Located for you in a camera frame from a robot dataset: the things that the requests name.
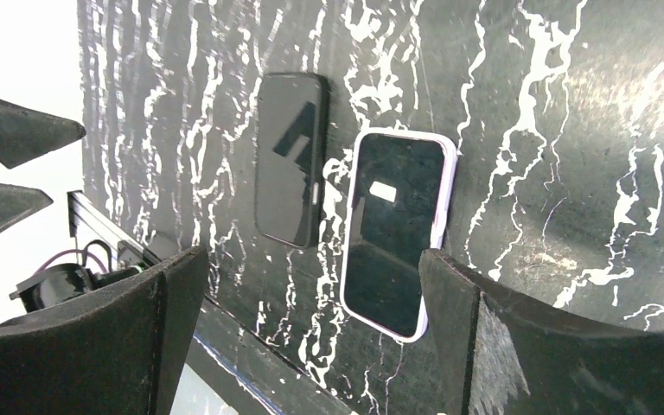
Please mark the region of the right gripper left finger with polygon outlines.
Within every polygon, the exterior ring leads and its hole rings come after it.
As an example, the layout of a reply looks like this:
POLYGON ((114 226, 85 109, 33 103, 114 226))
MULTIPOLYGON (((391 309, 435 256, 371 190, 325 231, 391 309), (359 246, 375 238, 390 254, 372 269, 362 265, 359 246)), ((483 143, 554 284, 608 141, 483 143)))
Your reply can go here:
POLYGON ((208 282, 185 250, 0 324, 0 414, 167 414, 208 282))

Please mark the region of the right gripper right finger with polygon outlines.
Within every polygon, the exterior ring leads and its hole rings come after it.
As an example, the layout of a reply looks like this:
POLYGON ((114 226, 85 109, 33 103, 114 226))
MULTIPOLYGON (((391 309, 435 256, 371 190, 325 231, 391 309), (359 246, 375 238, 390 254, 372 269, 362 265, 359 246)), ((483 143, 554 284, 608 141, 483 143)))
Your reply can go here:
POLYGON ((450 414, 664 414, 664 331, 578 316, 438 249, 418 265, 450 414))

